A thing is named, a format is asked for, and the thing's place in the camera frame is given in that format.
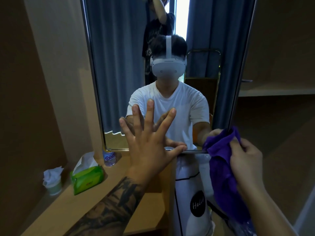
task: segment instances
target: vr headset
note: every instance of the vr headset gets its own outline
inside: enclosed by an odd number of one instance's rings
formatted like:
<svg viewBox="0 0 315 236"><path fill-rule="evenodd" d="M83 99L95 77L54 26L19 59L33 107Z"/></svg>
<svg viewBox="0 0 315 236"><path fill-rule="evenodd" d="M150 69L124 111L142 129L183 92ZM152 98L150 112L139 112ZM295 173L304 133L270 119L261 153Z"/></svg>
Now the vr headset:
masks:
<svg viewBox="0 0 315 236"><path fill-rule="evenodd" d="M150 65L152 73L156 77L165 77L171 75L173 77L181 77L186 70L187 58L185 60L180 56L172 55L172 36L166 36L166 56L157 57L153 60L151 56Z"/></svg>

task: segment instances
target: man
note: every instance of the man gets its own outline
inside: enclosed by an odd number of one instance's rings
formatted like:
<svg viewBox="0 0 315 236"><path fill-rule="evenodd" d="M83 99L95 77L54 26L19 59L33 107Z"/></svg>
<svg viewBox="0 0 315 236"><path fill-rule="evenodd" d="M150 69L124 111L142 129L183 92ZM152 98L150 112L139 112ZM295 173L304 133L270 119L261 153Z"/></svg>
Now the man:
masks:
<svg viewBox="0 0 315 236"><path fill-rule="evenodd" d="M146 85L156 80L150 69L151 42L158 35L172 35L174 31L175 15L165 11L168 2L169 0L148 0L149 8L154 13L155 19L147 24L143 36L142 57L144 58Z"/></svg>
<svg viewBox="0 0 315 236"><path fill-rule="evenodd" d="M178 146L171 151L164 149L165 134L176 116L176 109L169 111L156 132L152 131L154 102L149 100L146 109L145 123L142 126L138 106L132 107L135 135L123 119L119 120L126 135L131 158L131 166L125 176L65 236L122 236L150 180L187 149L186 146ZM230 143L231 168L239 191L250 210L257 235L297 235L265 190L262 180L262 153L245 139L241 143L242 146L237 140Z"/></svg>
<svg viewBox="0 0 315 236"><path fill-rule="evenodd" d="M178 36L171 37L172 55L185 59L186 41ZM151 43L153 59L166 55L166 36L159 35ZM133 124L131 107L137 104L142 114L146 112L146 102L155 102L154 122L171 108L176 108L177 116L166 136L174 141L185 143L188 150L195 150L192 142L192 128L198 135L198 145L202 146L211 132L209 106L201 92L178 81L177 77L167 74L157 81L136 90L130 97L126 120Z"/></svg>

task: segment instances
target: tattooed forearm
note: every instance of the tattooed forearm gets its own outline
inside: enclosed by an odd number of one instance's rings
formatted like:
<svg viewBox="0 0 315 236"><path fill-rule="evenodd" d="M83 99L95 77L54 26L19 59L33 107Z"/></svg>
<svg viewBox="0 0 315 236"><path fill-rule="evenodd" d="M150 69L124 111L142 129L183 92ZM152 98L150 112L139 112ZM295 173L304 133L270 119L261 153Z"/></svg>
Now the tattooed forearm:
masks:
<svg viewBox="0 0 315 236"><path fill-rule="evenodd" d="M124 177L64 236L122 235L143 194L142 186Z"/></svg>

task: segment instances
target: blue curtain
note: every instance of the blue curtain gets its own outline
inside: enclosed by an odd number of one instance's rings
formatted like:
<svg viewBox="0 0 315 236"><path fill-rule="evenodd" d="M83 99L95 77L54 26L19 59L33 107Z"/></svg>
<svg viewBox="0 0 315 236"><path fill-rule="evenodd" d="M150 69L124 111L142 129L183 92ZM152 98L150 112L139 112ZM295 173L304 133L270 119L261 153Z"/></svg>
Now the blue curtain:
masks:
<svg viewBox="0 0 315 236"><path fill-rule="evenodd" d="M188 50L216 48L222 53L214 128L227 128L229 124L254 4L255 0L190 0ZM218 58L214 53L192 54L188 66L188 76L211 77L217 72Z"/></svg>
<svg viewBox="0 0 315 236"><path fill-rule="evenodd" d="M120 131L132 93L144 85L142 0L84 0L100 113L105 132Z"/></svg>

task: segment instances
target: white t-shirt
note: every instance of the white t-shirt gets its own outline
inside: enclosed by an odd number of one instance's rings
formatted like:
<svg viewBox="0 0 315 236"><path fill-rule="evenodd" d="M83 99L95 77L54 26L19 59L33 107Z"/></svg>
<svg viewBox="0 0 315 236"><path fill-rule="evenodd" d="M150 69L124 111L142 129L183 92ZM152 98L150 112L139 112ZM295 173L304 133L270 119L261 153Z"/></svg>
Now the white t-shirt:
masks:
<svg viewBox="0 0 315 236"><path fill-rule="evenodd" d="M137 89L130 97L127 115L132 115L131 107L138 104L143 116L147 112L147 101L154 100L154 122L160 116L176 108L176 117L169 127L166 136L174 141L184 142L188 150L195 150L197 147L192 143L192 126L198 122L209 123L209 106L203 94L183 82L179 82L178 87L169 98L164 98L156 87L156 83L151 83Z"/></svg>

